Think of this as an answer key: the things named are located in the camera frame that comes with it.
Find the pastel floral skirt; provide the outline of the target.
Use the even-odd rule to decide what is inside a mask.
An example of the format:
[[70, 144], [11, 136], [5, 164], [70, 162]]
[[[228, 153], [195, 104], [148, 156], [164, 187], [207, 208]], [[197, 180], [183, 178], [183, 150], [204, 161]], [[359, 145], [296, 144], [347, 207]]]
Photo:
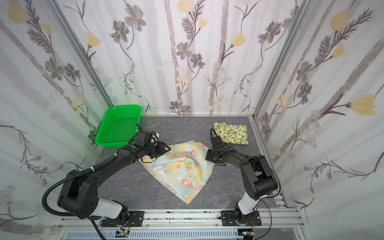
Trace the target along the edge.
[[215, 164], [206, 161], [210, 149], [195, 141], [171, 145], [170, 148], [156, 159], [145, 156], [141, 164], [176, 197], [190, 204], [213, 173]]

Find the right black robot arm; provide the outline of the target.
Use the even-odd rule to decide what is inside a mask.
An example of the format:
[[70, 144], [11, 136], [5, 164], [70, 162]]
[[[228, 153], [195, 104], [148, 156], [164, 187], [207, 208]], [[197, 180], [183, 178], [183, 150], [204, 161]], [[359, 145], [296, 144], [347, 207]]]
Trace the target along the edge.
[[219, 136], [211, 138], [211, 144], [212, 148], [207, 152], [206, 161], [218, 166], [231, 164], [241, 171], [246, 192], [235, 205], [234, 217], [238, 224], [244, 225], [255, 217], [261, 200], [278, 189], [279, 182], [263, 155], [242, 154], [228, 146]]

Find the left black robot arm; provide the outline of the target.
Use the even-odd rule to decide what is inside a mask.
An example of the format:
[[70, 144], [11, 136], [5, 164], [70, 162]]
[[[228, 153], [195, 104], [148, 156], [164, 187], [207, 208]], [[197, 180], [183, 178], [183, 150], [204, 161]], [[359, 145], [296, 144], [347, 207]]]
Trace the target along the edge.
[[53, 184], [43, 194], [42, 206], [55, 216], [92, 221], [103, 218], [108, 226], [122, 227], [131, 219], [127, 206], [100, 198], [98, 188], [123, 168], [144, 157], [156, 160], [170, 150], [171, 147], [159, 141], [156, 132], [138, 130], [111, 157], [82, 171], [73, 170]]

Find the lemon print yellow skirt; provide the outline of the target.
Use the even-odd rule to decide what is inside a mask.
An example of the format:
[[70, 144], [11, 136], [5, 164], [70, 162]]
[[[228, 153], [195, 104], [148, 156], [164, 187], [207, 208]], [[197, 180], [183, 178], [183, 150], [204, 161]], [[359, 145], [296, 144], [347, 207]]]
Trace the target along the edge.
[[246, 125], [230, 125], [227, 123], [214, 123], [216, 133], [225, 143], [235, 145], [248, 145], [248, 128]]

